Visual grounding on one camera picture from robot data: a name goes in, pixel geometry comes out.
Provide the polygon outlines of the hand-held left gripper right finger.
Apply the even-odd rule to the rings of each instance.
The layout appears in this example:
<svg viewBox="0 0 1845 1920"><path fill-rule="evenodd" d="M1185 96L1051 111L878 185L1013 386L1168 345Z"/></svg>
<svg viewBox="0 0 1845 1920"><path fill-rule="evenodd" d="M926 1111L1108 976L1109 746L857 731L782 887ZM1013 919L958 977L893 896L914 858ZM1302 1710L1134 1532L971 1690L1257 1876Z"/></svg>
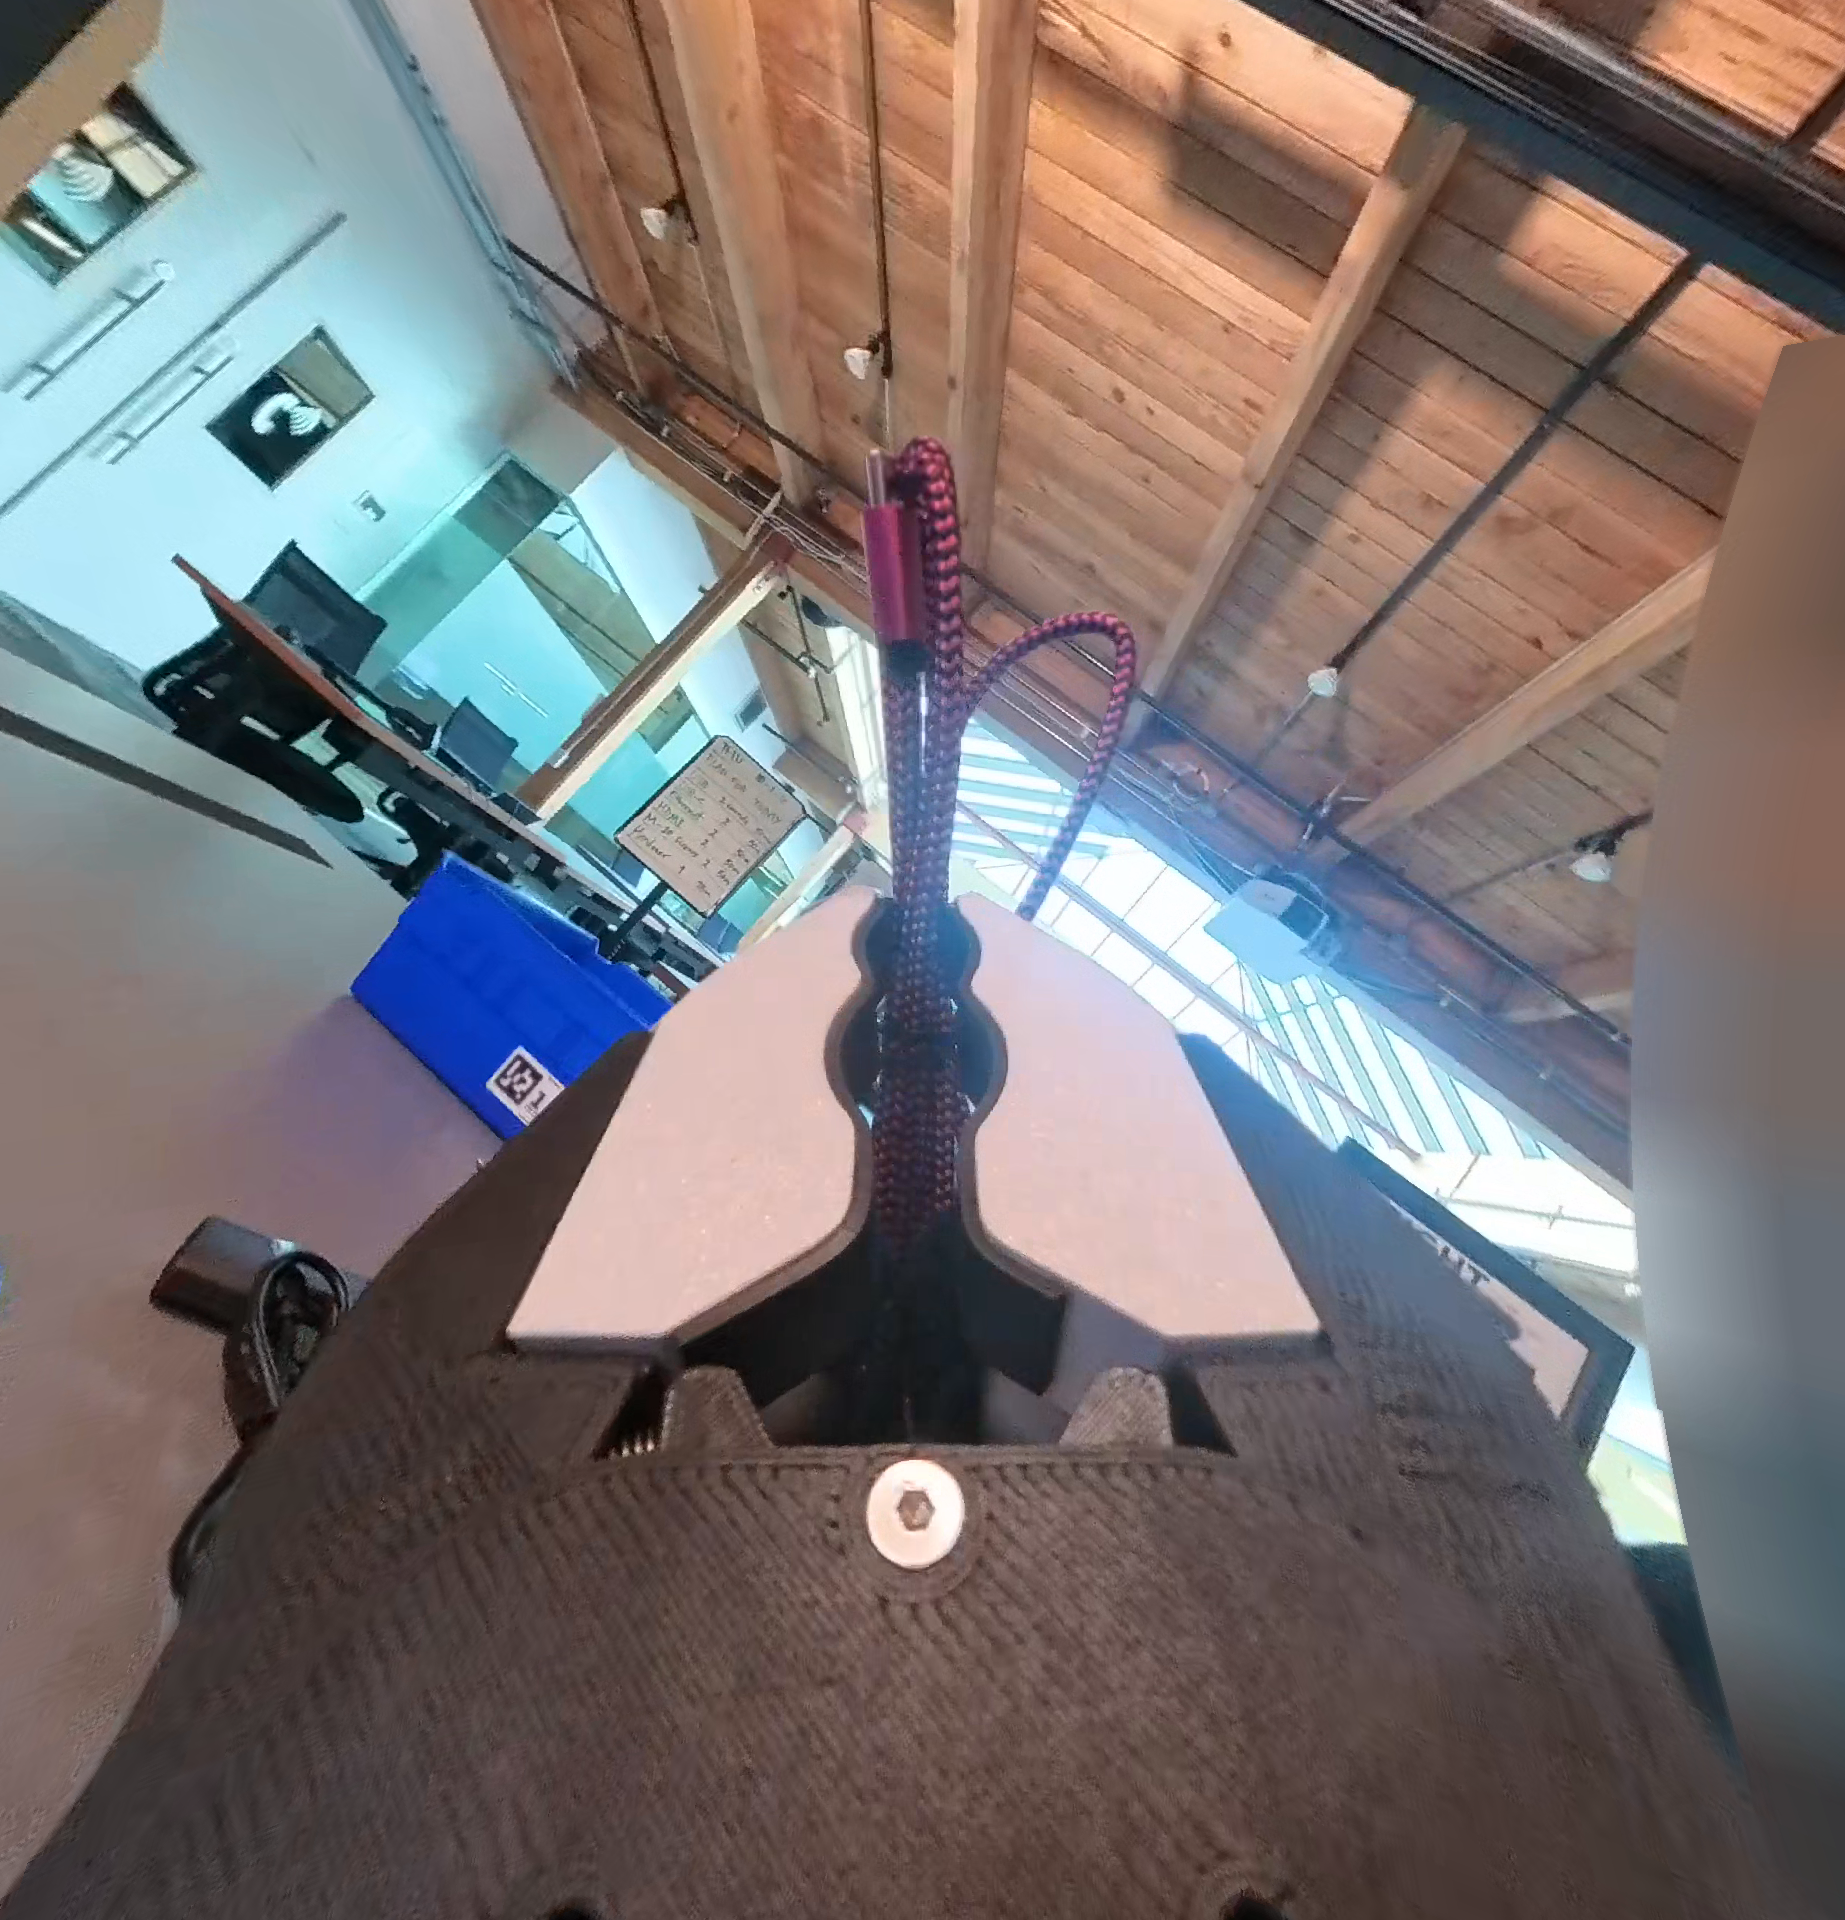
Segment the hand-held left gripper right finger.
<svg viewBox="0 0 1845 1920"><path fill-rule="evenodd" d="M995 1075L960 1148L968 1236L1054 1298L1054 1356L1308 1356L1319 1316L1173 1024L980 896L973 1014Z"/></svg>

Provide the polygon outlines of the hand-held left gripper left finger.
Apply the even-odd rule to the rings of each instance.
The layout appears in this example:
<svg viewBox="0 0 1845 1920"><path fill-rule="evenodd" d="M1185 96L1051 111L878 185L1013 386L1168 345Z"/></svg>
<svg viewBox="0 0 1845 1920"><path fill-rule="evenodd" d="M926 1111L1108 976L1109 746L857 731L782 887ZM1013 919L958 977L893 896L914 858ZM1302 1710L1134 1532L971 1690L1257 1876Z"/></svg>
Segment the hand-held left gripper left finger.
<svg viewBox="0 0 1845 1920"><path fill-rule="evenodd" d="M509 1314L520 1352L680 1351L842 1253L869 1198L839 1037L885 897L842 887L653 1028Z"/></svg>

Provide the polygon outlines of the white ceiling device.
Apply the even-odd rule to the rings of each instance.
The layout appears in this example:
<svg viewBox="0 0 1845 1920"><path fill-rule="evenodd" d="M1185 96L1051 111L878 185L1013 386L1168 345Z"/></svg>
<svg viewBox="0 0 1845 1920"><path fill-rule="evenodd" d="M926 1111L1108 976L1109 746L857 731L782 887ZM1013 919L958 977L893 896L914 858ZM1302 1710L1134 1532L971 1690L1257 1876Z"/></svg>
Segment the white ceiling device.
<svg viewBox="0 0 1845 1920"><path fill-rule="evenodd" d="M1318 887L1277 867L1247 876L1202 933L1238 964L1274 980L1323 964L1336 947L1336 917Z"/></svg>

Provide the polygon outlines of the blue plastic bin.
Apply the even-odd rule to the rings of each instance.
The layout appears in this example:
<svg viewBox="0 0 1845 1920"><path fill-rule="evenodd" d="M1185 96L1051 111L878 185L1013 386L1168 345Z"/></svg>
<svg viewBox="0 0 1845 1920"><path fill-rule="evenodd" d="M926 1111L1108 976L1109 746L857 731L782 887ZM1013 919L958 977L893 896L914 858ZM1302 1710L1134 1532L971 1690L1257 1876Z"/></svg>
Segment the blue plastic bin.
<svg viewBox="0 0 1845 1920"><path fill-rule="evenodd" d="M408 897L350 996L504 1141L671 1009L592 933L457 856Z"/></svg>

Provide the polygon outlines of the handwritten whiteboard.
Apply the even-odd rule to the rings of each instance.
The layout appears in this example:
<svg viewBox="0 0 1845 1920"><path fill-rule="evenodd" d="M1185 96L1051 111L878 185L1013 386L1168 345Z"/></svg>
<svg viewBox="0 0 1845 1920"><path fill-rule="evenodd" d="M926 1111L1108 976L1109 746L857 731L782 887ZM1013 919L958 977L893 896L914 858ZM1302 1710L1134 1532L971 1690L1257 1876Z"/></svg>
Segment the handwritten whiteboard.
<svg viewBox="0 0 1845 1920"><path fill-rule="evenodd" d="M807 819L800 799L735 738L718 736L615 832L661 890L719 912Z"/></svg>

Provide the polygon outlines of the black framed monitor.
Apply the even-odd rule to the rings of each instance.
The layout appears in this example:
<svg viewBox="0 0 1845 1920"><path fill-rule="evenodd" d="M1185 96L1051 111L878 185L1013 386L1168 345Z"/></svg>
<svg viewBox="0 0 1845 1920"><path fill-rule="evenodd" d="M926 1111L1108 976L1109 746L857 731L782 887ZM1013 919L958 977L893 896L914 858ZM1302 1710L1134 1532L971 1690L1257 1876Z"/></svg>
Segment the black framed monitor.
<svg viewBox="0 0 1845 1920"><path fill-rule="evenodd" d="M1582 1461L1589 1463L1629 1378L1635 1344L1363 1144L1344 1141L1336 1158L1499 1317L1510 1351L1528 1368Z"/></svg>

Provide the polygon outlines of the black office chair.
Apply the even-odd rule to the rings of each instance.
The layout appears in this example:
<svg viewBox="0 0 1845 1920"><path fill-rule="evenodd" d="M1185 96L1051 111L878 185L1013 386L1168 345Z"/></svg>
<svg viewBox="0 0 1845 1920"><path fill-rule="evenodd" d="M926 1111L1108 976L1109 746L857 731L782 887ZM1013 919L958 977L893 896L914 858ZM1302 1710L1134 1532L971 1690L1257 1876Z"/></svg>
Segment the black office chair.
<svg viewBox="0 0 1845 1920"><path fill-rule="evenodd" d="M515 746L515 739L481 707L462 698L437 726L431 757L457 777L495 797L509 791L507 776Z"/></svg>
<svg viewBox="0 0 1845 1920"><path fill-rule="evenodd" d="M285 546L243 596L252 615L280 636L319 679L354 679L385 626L298 546ZM140 697L178 738L283 792L312 817L358 825L363 801L337 771L315 762L299 744L330 731L337 762L363 746L303 682L255 646L242 626L222 617L195 646L151 667Z"/></svg>

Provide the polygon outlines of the dark grey adapter block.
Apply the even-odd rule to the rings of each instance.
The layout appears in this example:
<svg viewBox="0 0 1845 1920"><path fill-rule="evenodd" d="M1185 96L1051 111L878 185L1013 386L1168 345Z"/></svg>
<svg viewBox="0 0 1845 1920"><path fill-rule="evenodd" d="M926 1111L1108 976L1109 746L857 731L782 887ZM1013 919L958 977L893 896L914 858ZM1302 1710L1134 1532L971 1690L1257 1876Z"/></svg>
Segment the dark grey adapter block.
<svg viewBox="0 0 1845 1920"><path fill-rule="evenodd" d="M265 1236L220 1216L204 1217L149 1285L149 1307L220 1336L235 1330L263 1273L296 1253L289 1239Z"/></svg>

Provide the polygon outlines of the wooden office desk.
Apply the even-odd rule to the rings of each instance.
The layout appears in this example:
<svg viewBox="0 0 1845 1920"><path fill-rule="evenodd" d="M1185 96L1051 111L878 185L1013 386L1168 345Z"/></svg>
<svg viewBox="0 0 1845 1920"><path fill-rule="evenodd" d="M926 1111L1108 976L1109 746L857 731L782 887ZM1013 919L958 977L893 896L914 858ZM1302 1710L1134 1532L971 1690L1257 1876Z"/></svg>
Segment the wooden office desk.
<svg viewBox="0 0 1845 1920"><path fill-rule="evenodd" d="M655 904L653 897L634 897L619 876L586 859L565 841L554 838L538 820L525 819L519 801L483 791L457 771L438 751L424 751L410 738L399 733L389 725L388 710L372 701L363 687L325 672L311 654L273 631L260 613L222 592L188 560L176 555L170 564L204 596L214 619L237 636L237 646L252 649L256 657L299 686L327 716L362 736L397 766L397 774L382 776L382 782L410 796L428 796L425 806L435 815L447 813L451 819L461 815L474 817L478 823L461 825L458 832L474 833L483 843L504 841L523 847L540 876L548 883L568 883L586 897L615 909L619 922L647 907L645 924L653 930L655 951L687 955L687 967L694 969L692 980L703 980L722 967L724 958L680 925L667 907Z"/></svg>

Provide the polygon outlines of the black ceiling pipe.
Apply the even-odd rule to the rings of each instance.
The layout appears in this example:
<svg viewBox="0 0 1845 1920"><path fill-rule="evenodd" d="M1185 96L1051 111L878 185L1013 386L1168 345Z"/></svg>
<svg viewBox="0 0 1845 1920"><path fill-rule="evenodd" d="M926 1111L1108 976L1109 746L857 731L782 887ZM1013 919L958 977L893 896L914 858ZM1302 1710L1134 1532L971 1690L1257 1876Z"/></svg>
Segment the black ceiling pipe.
<svg viewBox="0 0 1845 1920"><path fill-rule="evenodd" d="M1635 349L1658 323L1678 297L1695 282L1708 259L1702 252L1684 252L1644 296L1621 323L1598 341L1589 356L1573 369L1559 393L1546 400L1523 437L1513 445L1499 468L1472 493L1463 508L1449 520L1424 552L1413 560L1398 583L1323 662L1333 662L1342 678L1376 643L1396 613L1434 578L1438 568L1454 555L1463 541L1503 502L1510 486L1534 466L1535 456L1557 437L1585 397L1604 383L1606 375Z"/></svg>

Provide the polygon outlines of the large black board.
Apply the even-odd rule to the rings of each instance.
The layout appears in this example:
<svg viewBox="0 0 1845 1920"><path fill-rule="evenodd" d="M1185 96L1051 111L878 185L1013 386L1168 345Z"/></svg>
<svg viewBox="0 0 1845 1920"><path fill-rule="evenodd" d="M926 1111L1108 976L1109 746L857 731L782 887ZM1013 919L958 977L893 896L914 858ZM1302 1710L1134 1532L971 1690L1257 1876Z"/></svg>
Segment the large black board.
<svg viewBox="0 0 1845 1920"><path fill-rule="evenodd" d="M165 2L0 2L0 151L47 151L155 49Z"/></svg>

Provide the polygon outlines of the framed black wall picture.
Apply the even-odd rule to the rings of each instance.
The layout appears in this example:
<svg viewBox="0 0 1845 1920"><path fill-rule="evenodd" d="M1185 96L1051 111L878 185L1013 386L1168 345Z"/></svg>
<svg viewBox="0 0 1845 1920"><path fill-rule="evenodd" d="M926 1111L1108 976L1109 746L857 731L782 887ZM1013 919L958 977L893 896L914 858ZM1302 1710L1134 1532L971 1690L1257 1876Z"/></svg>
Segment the framed black wall picture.
<svg viewBox="0 0 1845 1920"><path fill-rule="evenodd" d="M207 423L207 433L273 493L375 402L375 390L325 325L312 328Z"/></svg>

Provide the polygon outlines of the framed wall photo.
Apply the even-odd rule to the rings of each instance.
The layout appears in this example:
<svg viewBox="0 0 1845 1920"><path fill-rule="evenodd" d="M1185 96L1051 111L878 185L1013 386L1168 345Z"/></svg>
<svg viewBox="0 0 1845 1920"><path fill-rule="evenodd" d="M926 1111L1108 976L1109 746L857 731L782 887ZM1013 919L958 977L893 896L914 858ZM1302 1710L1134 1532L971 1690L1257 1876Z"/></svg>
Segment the framed wall photo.
<svg viewBox="0 0 1845 1920"><path fill-rule="evenodd" d="M3 208L0 245L59 286L192 178L182 141L133 83L120 83Z"/></svg>

